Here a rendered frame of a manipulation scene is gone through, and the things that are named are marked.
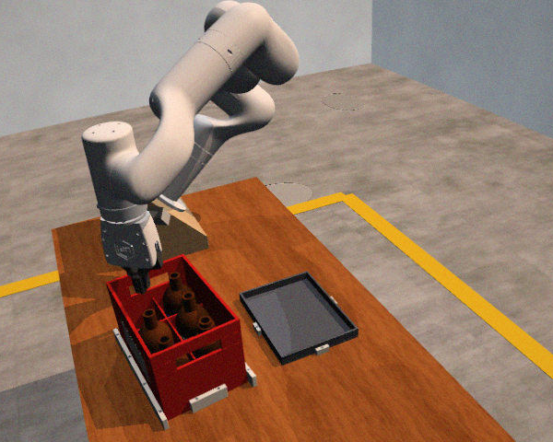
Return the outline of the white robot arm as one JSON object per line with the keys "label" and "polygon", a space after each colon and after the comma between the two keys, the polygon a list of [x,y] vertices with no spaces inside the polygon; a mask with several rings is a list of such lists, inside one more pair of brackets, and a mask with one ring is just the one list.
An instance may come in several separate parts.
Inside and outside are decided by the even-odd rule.
{"label": "white robot arm", "polygon": [[[204,30],[151,91],[149,106],[160,116],[159,126],[140,153],[125,122],[100,123],[82,134],[104,220],[124,222],[149,211],[155,225],[168,226],[171,215],[147,204],[158,199],[184,212],[180,197],[219,148],[272,120],[275,103],[257,85],[260,79],[279,86],[298,70],[294,43],[260,5],[220,2]],[[197,114],[210,100],[229,118]]]}

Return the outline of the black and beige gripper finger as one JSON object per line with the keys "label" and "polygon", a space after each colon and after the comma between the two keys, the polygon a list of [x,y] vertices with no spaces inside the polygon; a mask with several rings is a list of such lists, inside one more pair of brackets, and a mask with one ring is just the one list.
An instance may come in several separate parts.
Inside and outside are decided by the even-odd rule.
{"label": "black and beige gripper finger", "polygon": [[138,269],[137,268],[131,268],[131,267],[123,267],[123,266],[121,266],[121,267],[124,270],[126,270],[127,275],[132,278],[133,286],[135,288],[135,293],[139,294],[140,292],[139,292],[138,284],[137,284],[137,281],[136,281],[136,278],[138,276]]}
{"label": "black and beige gripper finger", "polygon": [[136,278],[136,281],[137,281],[137,284],[138,284],[139,292],[142,295],[144,295],[146,293],[147,289],[150,287],[150,280],[149,280],[148,272],[150,270],[160,269],[164,264],[161,257],[160,257],[160,255],[159,255],[158,250],[156,250],[156,253],[157,253],[157,261],[156,261],[156,264],[153,268],[151,268],[151,269],[137,268],[138,269],[138,276]]}

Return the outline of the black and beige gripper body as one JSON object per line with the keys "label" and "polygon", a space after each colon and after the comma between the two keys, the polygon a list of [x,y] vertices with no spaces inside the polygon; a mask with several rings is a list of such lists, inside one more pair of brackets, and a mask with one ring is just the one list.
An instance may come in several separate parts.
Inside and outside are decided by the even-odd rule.
{"label": "black and beige gripper body", "polygon": [[156,264],[156,250],[162,255],[159,234],[149,211],[124,222],[110,222],[101,217],[100,234],[105,259],[111,265],[151,269]]}

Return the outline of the red crate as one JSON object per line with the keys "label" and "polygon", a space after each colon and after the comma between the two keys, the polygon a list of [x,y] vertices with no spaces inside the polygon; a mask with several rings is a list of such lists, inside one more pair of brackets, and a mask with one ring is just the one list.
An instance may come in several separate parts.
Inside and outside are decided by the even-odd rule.
{"label": "red crate", "polygon": [[[174,272],[180,273],[182,283],[194,291],[196,303],[207,310],[216,328],[182,339],[176,328],[177,314],[167,317],[164,311],[163,295],[171,286],[170,281],[150,287],[144,295],[131,295],[129,286],[133,282],[128,277],[110,294],[124,343],[168,421],[190,411],[191,399],[223,384],[230,391],[248,382],[240,319],[188,261],[164,262],[161,269],[151,270],[148,275],[150,279]],[[155,354],[148,351],[138,333],[145,324],[143,312],[149,308],[155,310],[157,320],[170,327],[177,343]],[[194,357],[193,351],[217,340],[221,348],[197,359]],[[183,355],[188,356],[189,363],[177,367],[175,359]]]}

